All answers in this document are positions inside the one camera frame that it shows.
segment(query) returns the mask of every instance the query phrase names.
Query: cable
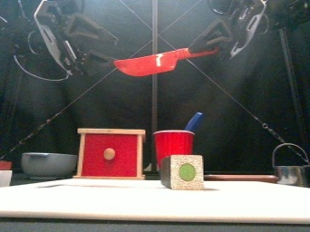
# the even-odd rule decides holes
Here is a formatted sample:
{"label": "cable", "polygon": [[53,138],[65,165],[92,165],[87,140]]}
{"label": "cable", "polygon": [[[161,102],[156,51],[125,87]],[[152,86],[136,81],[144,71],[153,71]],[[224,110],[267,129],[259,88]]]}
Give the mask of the cable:
{"label": "cable", "polygon": [[61,79],[52,80],[52,79],[43,78],[43,77],[40,77],[40,76],[32,74],[30,72],[28,72],[28,71],[24,69],[24,67],[21,66],[20,61],[18,61],[18,59],[17,59],[17,56],[13,55],[13,57],[14,57],[14,62],[16,62],[16,64],[17,64],[17,66],[20,67],[20,69],[21,69],[28,75],[30,75],[30,77],[33,77],[33,78],[36,78],[36,79],[38,79],[38,80],[47,81],[47,82],[61,82],[61,81],[64,81],[64,80],[67,80],[67,79],[69,78],[69,73],[68,73],[68,72],[67,72],[65,78],[61,78]]}

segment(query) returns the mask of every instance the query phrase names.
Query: gray bowl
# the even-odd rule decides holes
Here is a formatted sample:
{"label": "gray bowl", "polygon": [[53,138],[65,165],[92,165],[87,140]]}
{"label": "gray bowl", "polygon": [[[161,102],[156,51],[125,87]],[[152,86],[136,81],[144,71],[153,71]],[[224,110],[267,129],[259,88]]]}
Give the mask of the gray bowl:
{"label": "gray bowl", "polygon": [[64,179],[72,176],[77,156],[26,152],[21,155],[21,169],[30,179]]}

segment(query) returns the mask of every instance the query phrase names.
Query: round knob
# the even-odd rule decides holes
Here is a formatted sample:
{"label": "round knob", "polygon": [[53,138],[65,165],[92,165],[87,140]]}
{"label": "round knob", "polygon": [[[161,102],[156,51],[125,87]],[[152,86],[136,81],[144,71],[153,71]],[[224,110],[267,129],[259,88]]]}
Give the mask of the round knob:
{"label": "round knob", "polygon": [[105,160],[112,160],[115,157],[115,150],[113,149],[105,149],[103,152],[103,157]]}

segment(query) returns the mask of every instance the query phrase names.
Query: blue handle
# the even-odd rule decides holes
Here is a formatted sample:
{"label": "blue handle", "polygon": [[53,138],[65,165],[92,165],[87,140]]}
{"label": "blue handle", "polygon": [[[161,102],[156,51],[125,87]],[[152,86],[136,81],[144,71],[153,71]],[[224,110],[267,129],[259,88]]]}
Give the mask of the blue handle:
{"label": "blue handle", "polygon": [[200,126],[202,118],[203,118],[203,113],[196,112],[196,114],[191,118],[184,130],[193,132],[198,129],[198,127]]}

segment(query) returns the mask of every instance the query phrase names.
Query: pot handle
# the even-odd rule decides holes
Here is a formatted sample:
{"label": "pot handle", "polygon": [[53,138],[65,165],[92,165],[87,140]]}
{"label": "pot handle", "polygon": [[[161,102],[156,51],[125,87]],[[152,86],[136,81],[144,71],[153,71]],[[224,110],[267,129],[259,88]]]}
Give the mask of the pot handle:
{"label": "pot handle", "polygon": [[298,155],[299,155],[299,157],[303,159],[303,161],[308,164],[308,158],[307,158],[307,155],[306,155],[306,152],[304,152],[304,150],[298,146],[298,145],[295,145],[294,143],[282,143],[282,144],[279,144],[276,147],[275,147],[275,149],[274,149],[274,151],[272,151],[272,167],[275,167],[275,156],[276,156],[276,151],[278,151],[278,149],[279,148],[282,148],[283,146],[292,146],[292,147],[296,147],[302,152],[303,152],[303,156],[298,153]]}

